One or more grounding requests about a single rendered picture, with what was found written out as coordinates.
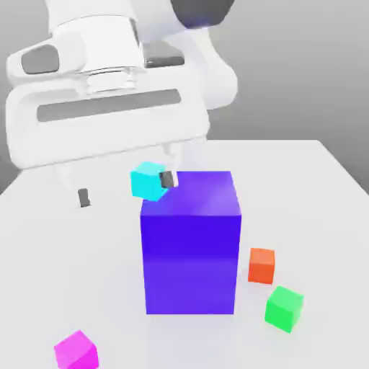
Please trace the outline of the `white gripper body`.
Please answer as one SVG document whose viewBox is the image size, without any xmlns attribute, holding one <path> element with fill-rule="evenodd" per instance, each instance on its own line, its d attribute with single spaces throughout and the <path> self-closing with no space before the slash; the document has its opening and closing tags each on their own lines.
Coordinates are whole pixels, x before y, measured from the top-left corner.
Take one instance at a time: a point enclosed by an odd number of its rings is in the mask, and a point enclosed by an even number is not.
<svg viewBox="0 0 369 369">
<path fill-rule="evenodd" d="M 200 138 L 210 122 L 197 92 L 180 84 L 180 102 L 42 123 L 40 105 L 87 102 L 73 81 L 44 81 L 14 88 L 6 99 L 6 138 L 20 169 L 49 166 L 137 148 Z"/>
</svg>

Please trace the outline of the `large blue box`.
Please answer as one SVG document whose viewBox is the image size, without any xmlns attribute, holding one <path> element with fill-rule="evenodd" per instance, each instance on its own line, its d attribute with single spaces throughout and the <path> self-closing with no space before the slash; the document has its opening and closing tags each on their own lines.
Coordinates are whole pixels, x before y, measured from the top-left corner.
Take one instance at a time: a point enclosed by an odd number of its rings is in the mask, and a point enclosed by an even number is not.
<svg viewBox="0 0 369 369">
<path fill-rule="evenodd" d="M 146 312 L 232 314 L 242 219 L 232 174 L 178 177 L 178 187 L 141 207 Z"/>
</svg>

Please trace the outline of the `small magenta cube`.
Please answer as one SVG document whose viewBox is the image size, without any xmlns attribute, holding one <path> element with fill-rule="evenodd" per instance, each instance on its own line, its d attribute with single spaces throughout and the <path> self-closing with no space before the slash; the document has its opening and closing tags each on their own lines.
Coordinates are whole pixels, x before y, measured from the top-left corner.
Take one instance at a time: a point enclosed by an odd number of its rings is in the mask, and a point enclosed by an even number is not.
<svg viewBox="0 0 369 369">
<path fill-rule="evenodd" d="M 54 347 L 59 369 L 97 369 L 99 358 L 94 343 L 81 331 L 59 342 Z"/>
</svg>

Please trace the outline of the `small orange cube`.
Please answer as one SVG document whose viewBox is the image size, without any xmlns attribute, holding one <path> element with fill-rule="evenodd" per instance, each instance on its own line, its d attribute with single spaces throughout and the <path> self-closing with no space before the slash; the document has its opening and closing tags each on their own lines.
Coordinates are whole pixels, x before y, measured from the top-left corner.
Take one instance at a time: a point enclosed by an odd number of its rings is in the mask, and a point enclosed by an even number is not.
<svg viewBox="0 0 369 369">
<path fill-rule="evenodd" d="M 248 281 L 271 285 L 275 274 L 275 251 L 251 248 Z"/>
</svg>

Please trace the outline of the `small cyan cube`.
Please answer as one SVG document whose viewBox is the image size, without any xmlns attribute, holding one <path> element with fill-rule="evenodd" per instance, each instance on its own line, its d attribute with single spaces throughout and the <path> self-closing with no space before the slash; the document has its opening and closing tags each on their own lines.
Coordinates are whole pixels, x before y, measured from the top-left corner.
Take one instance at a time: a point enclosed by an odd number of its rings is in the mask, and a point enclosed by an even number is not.
<svg viewBox="0 0 369 369">
<path fill-rule="evenodd" d="M 162 164 L 148 161 L 141 162 L 138 167 L 130 172 L 130 183 L 133 197 L 144 200 L 158 201 L 168 192 L 161 186 L 160 173 L 165 170 Z"/>
</svg>

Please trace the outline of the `small green cube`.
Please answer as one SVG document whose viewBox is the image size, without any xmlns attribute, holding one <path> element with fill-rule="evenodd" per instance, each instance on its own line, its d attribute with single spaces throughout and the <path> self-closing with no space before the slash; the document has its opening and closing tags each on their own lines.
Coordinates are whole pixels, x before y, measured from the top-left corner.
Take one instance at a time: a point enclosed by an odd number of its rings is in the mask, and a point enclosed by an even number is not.
<svg viewBox="0 0 369 369">
<path fill-rule="evenodd" d="M 264 320 L 291 333 L 300 318 L 303 303 L 304 295 L 279 285 L 267 299 Z"/>
</svg>

